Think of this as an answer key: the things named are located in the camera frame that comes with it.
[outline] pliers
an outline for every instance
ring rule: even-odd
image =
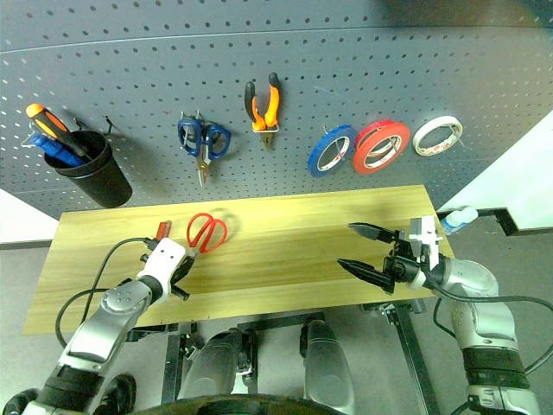
[[[280,104],[280,81],[276,73],[269,73],[270,101],[267,112],[262,118],[257,111],[256,87],[253,82],[245,84],[245,110],[251,119],[251,129],[261,133],[265,149],[270,150],[273,134],[278,131],[277,112]]]

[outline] black cup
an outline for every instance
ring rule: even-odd
[[[113,158],[111,146],[95,131],[75,131],[73,139],[87,148],[92,159],[77,167],[44,155],[46,163],[62,176],[67,177],[103,208],[116,208],[130,199],[132,188]]]

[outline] wooden tabletop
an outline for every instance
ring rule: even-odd
[[[172,296],[166,303],[152,306],[138,325],[432,295],[426,289],[410,290],[397,284],[390,297],[336,263],[337,258],[358,259],[381,270],[391,246],[364,239],[347,224],[361,221],[392,230],[406,229],[410,218],[435,216],[424,186],[71,212],[61,216],[24,332],[54,332],[61,305],[78,291],[90,288],[100,263],[115,243],[132,237],[153,237],[159,222],[172,220],[170,237],[186,245],[188,221],[199,212],[226,222],[226,243],[200,255],[179,283],[191,294],[186,302]],[[140,242],[119,248],[99,287],[109,288],[134,278],[143,268],[139,258],[146,252]],[[445,238],[440,252],[453,255]],[[84,302],[78,300],[67,309],[62,330],[77,327]]]

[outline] white tape roll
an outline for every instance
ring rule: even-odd
[[[421,147],[421,141],[426,137],[428,133],[440,127],[449,127],[451,129],[451,135],[443,140],[441,143],[433,145],[432,147]],[[415,133],[413,137],[413,147],[417,154],[421,156],[435,156],[443,151],[447,150],[461,137],[463,133],[463,126],[459,120],[450,115],[431,119],[428,123],[423,125]]]

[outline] blue tape roll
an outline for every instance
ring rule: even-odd
[[[345,158],[352,154],[353,144],[355,143],[356,137],[357,131],[354,130],[351,125],[341,125],[340,127],[336,127],[325,134],[321,141],[313,148],[313,151],[308,158],[309,173],[311,173],[314,177],[321,177],[343,164]],[[336,158],[332,162],[321,166],[319,161],[322,154],[330,145],[341,138],[345,138],[346,141],[340,149],[340,156],[338,156],[338,149],[336,149]]]

